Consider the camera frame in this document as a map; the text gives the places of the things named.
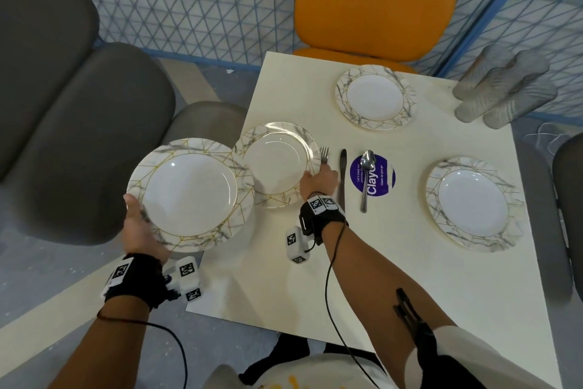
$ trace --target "leg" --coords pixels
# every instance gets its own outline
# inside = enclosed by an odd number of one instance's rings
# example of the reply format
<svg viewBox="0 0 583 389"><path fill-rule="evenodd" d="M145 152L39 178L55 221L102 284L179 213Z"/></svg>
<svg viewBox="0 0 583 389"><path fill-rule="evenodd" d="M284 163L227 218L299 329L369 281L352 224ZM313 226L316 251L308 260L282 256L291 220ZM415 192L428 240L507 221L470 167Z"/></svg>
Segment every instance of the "leg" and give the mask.
<svg viewBox="0 0 583 389"><path fill-rule="evenodd" d="M244 373L239 374L243 384L253 385L273 366L288 363L310 355L310 347L305 338L295 335L281 334L271 354L257 363L253 363Z"/></svg>
<svg viewBox="0 0 583 389"><path fill-rule="evenodd" d="M352 355L354 355L355 357L364 358L365 360L373 362L378 367L380 367L384 372L383 365L381 364L380 361L378 361L377 355L374 352L368 352L366 350L353 349L353 348L350 348L350 351L352 352ZM332 343L326 343L326 347L324 348L324 353L341 353L341 354L345 354L345 355L350 355L344 346L334 345Z"/></svg>

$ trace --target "white plate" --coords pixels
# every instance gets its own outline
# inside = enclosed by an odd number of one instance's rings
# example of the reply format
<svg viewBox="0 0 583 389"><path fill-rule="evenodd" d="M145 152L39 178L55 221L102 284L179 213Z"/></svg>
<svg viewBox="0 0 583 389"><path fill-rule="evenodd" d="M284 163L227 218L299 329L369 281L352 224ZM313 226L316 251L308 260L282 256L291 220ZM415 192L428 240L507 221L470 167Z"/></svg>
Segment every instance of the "white plate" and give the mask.
<svg viewBox="0 0 583 389"><path fill-rule="evenodd" d="M245 132L233 151L253 173L255 203L279 208L300 198L304 171L320 166L318 146L304 128L286 122L259 125Z"/></svg>
<svg viewBox="0 0 583 389"><path fill-rule="evenodd" d="M501 251L522 237L521 191L494 167L470 157L438 163L426 184L427 205L439 227L476 251Z"/></svg>
<svg viewBox="0 0 583 389"><path fill-rule="evenodd" d="M336 84L335 98L349 120L376 130L404 125L416 108L411 84L380 65L363 65L345 72Z"/></svg>
<svg viewBox="0 0 583 389"><path fill-rule="evenodd" d="M228 240L248 219L253 178L232 150L207 139L161 146L136 167L128 193L138 198L156 237L196 252Z"/></svg>

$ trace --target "white table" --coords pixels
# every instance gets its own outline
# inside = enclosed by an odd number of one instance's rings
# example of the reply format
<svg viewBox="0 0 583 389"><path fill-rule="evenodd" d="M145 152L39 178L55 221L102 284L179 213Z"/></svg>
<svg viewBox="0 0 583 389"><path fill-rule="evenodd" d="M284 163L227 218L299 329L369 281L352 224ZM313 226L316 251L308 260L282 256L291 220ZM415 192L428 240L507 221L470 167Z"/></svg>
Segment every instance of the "white table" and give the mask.
<svg viewBox="0 0 583 389"><path fill-rule="evenodd" d="M306 128L319 146L329 146L332 169L342 148L348 152L346 214L350 227L424 287L464 329L500 354L561 387L549 319L528 224L514 248L499 253L469 251L450 240L432 220L424 199L427 167L448 156L466 155L490 162L505 179L521 186L510 126L487 128L453 114L459 103L455 82L405 75L418 94L418 112L393 131L368 131L352 124L335 104L339 76L354 65L268 53L244 129L283 121ZM360 192L349 167L372 149L392 163L395 188L368 198L359 211ZM292 264L285 231L297 221L300 203L282 209L257 209L249 243L226 243L207 251L201 265L205 294L188 310L321 341L339 343L324 304L329 265L324 249ZM349 346L373 350L335 278L329 284L332 315Z"/></svg>

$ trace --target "forearm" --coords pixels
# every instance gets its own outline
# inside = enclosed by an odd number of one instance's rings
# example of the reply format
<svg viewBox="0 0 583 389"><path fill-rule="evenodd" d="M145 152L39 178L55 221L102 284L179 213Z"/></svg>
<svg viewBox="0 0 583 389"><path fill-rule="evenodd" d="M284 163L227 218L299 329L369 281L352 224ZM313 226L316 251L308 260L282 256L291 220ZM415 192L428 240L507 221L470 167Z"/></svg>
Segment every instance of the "forearm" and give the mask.
<svg viewBox="0 0 583 389"><path fill-rule="evenodd" d="M341 230L342 223L332 222L322 232L330 259ZM397 385L404 387L404 364L414 345L393 309L397 304L396 289L404 289L419 316L432 329L454 323L417 282L348 227L339 242L333 268L346 300L366 329L379 358Z"/></svg>
<svg viewBox="0 0 583 389"><path fill-rule="evenodd" d="M147 321L150 308L141 299L109 299L101 315ZM135 386L146 327L96 319L48 389L130 389Z"/></svg>

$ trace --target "purple circular sticker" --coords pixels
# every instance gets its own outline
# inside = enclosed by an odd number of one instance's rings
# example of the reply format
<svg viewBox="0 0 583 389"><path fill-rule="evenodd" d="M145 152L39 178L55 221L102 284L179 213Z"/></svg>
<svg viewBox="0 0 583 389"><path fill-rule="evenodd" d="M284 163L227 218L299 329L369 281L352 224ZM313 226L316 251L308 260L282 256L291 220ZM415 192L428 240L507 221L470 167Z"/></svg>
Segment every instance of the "purple circular sticker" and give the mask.
<svg viewBox="0 0 583 389"><path fill-rule="evenodd" d="M395 174L393 167L384 157L379 155L375 156L377 157L377 163L375 164L374 170L368 173L368 195L385 195L395 186L397 175ZM360 167L360 156L356 157L350 165L350 178L352 179L354 186L356 186L359 191L362 191L364 185L364 172Z"/></svg>

